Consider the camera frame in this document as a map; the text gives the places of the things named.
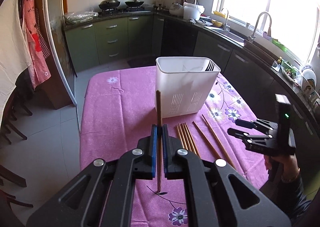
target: apron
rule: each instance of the apron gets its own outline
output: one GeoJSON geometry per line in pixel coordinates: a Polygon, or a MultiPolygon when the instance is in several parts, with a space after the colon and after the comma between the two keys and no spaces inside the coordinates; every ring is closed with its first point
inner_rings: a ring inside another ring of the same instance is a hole
{"type": "Polygon", "coordinates": [[[51,77],[45,59],[51,54],[39,30],[39,16],[34,0],[20,0],[22,32],[28,42],[32,65],[28,67],[33,89],[51,77]]]}

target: chopstick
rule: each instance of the chopstick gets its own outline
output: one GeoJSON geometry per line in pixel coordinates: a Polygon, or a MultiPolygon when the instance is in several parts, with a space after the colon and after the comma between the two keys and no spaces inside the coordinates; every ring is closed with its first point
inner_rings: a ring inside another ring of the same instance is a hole
{"type": "Polygon", "coordinates": [[[186,149],[186,150],[188,150],[188,146],[187,146],[187,143],[186,143],[186,139],[185,139],[185,137],[184,137],[184,135],[183,135],[183,131],[182,131],[181,125],[178,124],[177,127],[178,127],[178,129],[179,129],[179,131],[180,131],[180,134],[181,134],[183,148],[186,149]]]}
{"type": "Polygon", "coordinates": [[[189,144],[190,144],[190,147],[191,147],[191,151],[192,151],[193,153],[195,153],[196,155],[198,155],[197,152],[196,152],[196,150],[195,150],[195,147],[193,146],[193,143],[192,143],[192,140],[191,140],[191,137],[190,137],[190,135],[189,135],[189,132],[188,132],[188,130],[187,130],[187,126],[186,126],[186,125],[187,125],[187,124],[184,123],[184,124],[183,124],[183,127],[184,127],[184,130],[185,130],[185,132],[186,132],[187,139],[188,139],[189,144]]]}
{"type": "Polygon", "coordinates": [[[180,134],[180,130],[179,130],[179,128],[178,128],[178,125],[176,126],[176,129],[177,129],[178,137],[179,137],[179,139],[180,139],[180,141],[181,141],[181,144],[182,144],[183,148],[186,149],[185,146],[184,146],[184,144],[183,144],[183,141],[182,141],[182,138],[181,138],[181,134],[180,134]]]}
{"type": "Polygon", "coordinates": [[[196,129],[199,131],[200,135],[202,136],[203,140],[206,142],[207,146],[210,148],[213,156],[217,159],[221,159],[220,155],[218,154],[218,152],[214,149],[213,145],[211,145],[210,141],[207,139],[207,137],[205,136],[205,134],[201,131],[201,129],[198,127],[198,125],[193,121],[192,122],[196,129]]]}
{"type": "Polygon", "coordinates": [[[178,136],[182,143],[183,148],[186,150],[192,151],[199,156],[198,149],[190,133],[188,125],[186,123],[178,124],[176,128],[177,128],[178,136]]]}
{"type": "Polygon", "coordinates": [[[189,130],[189,127],[188,127],[187,123],[185,123],[185,125],[186,125],[187,131],[188,131],[188,133],[189,133],[189,135],[190,135],[191,142],[193,143],[193,146],[195,147],[196,154],[200,157],[200,154],[199,154],[199,151],[198,151],[198,149],[197,149],[196,143],[195,143],[195,141],[194,141],[194,139],[193,139],[193,136],[191,135],[191,132],[190,132],[190,130],[189,130]]]}
{"type": "MultiPolygon", "coordinates": [[[[157,105],[157,132],[162,130],[162,112],[161,112],[161,92],[156,91],[156,105],[157,105]]],[[[162,137],[161,132],[158,132],[157,138],[157,193],[161,192],[161,166],[162,166],[162,137]]]]}
{"type": "Polygon", "coordinates": [[[215,138],[215,140],[216,140],[216,142],[217,142],[217,144],[218,144],[218,146],[219,146],[220,150],[223,152],[223,154],[224,154],[224,156],[225,156],[225,158],[226,158],[227,162],[228,162],[228,163],[229,163],[233,168],[236,168],[236,167],[235,167],[235,165],[233,164],[233,162],[232,162],[232,160],[231,160],[230,156],[228,155],[227,151],[225,150],[224,146],[222,145],[222,143],[221,143],[220,139],[218,138],[217,134],[214,132],[214,130],[213,130],[213,128],[212,128],[212,126],[211,126],[211,124],[208,122],[208,120],[205,118],[205,116],[204,116],[203,114],[202,114],[202,117],[204,118],[204,121],[205,121],[205,123],[206,123],[207,127],[209,128],[209,130],[210,130],[211,134],[212,134],[212,135],[213,135],[213,137],[215,138]]]}

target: gas stove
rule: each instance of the gas stove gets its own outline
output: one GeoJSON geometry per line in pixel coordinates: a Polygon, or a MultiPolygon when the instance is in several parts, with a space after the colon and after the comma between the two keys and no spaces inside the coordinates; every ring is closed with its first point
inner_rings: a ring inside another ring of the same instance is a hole
{"type": "Polygon", "coordinates": [[[111,16],[115,14],[122,14],[122,13],[130,13],[130,12],[136,12],[136,13],[148,13],[151,12],[150,10],[145,10],[143,7],[127,7],[125,9],[108,9],[108,10],[103,10],[102,12],[99,13],[99,16],[111,16]]]}

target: yellow bowl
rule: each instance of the yellow bowl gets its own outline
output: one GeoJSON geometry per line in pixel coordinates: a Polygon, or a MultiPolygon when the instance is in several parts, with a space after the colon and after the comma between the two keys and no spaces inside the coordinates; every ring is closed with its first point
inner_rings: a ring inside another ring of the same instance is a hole
{"type": "Polygon", "coordinates": [[[213,26],[215,26],[215,27],[221,27],[222,26],[222,22],[218,22],[216,20],[211,20],[211,22],[212,22],[213,26]]]}
{"type": "Polygon", "coordinates": [[[226,15],[217,11],[213,11],[213,14],[226,18],[226,15]]]}

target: pink tablecloth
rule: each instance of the pink tablecloth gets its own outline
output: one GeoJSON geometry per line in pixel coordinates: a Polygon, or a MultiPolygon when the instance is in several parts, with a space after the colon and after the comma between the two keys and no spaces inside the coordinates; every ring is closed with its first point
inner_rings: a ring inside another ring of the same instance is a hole
{"type": "MultiPolygon", "coordinates": [[[[118,159],[123,153],[136,148],[140,138],[150,135],[151,125],[156,124],[155,78],[155,66],[104,72],[91,78],[81,124],[81,169],[96,158],[106,161],[118,159]]],[[[198,113],[166,118],[163,123],[168,124],[169,135],[177,137],[174,127],[186,122],[201,158],[214,161],[215,158],[192,124],[195,121],[223,158],[201,114],[212,124],[237,171],[256,188],[260,188],[268,178],[263,156],[246,151],[239,139],[227,134],[230,127],[241,129],[234,124],[235,119],[255,120],[256,117],[221,74],[198,113]]],[[[155,194],[156,189],[156,179],[137,180],[131,225],[187,226],[183,181],[168,181],[163,177],[163,194],[155,194]]]]}

